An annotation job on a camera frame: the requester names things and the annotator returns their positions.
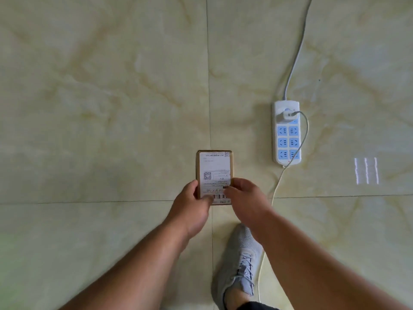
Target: tile floor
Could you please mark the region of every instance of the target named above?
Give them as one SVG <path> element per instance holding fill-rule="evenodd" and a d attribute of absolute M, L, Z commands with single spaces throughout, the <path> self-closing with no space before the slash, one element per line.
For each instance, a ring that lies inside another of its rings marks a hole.
<path fill-rule="evenodd" d="M 54 309 L 104 272 L 162 221 L 199 149 L 233 150 L 270 196 L 270 104 L 307 1 L 0 0 L 0 309 Z M 412 0 L 313 0 L 288 90 L 311 129 L 274 203 L 410 306 L 412 17 Z M 164 308 L 213 309 L 236 222 L 211 209 Z M 268 263 L 261 290 L 291 309 Z"/>

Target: forearm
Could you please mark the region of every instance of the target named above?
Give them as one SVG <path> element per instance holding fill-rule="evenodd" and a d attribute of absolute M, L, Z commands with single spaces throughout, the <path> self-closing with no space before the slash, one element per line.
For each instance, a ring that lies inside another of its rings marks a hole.
<path fill-rule="evenodd" d="M 339 263 L 271 209 L 253 230 L 296 310 L 408 309 Z"/>
<path fill-rule="evenodd" d="M 173 264 L 188 242 L 185 233 L 173 222 L 159 225 L 62 310 L 158 309 Z"/>

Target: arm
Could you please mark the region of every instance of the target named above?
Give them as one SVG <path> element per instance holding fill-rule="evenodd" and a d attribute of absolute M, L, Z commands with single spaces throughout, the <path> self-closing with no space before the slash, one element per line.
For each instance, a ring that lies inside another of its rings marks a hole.
<path fill-rule="evenodd" d="M 235 178 L 225 190 L 238 218 L 251 229 L 295 310 L 408 310 L 335 260 L 278 215 L 252 182 Z"/>
<path fill-rule="evenodd" d="M 212 199 L 196 200 L 197 185 L 186 185 L 164 222 L 61 310 L 159 309 L 175 261 L 208 219 Z"/>

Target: package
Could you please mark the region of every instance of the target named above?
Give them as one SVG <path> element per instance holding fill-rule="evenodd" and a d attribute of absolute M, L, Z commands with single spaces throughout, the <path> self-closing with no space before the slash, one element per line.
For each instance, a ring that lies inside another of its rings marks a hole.
<path fill-rule="evenodd" d="M 196 165 L 198 198 L 213 195 L 213 205 L 231 204 L 231 199 L 224 195 L 224 187 L 230 186 L 234 177 L 232 151 L 199 150 Z"/>

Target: person's right arm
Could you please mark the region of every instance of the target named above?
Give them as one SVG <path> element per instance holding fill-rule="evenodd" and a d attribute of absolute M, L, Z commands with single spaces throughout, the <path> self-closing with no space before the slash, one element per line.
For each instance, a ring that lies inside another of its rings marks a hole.
<path fill-rule="evenodd" d="M 225 194 L 242 223 L 267 253 L 295 310 L 409 310 L 338 262 L 278 215 L 252 182 L 235 178 Z"/>

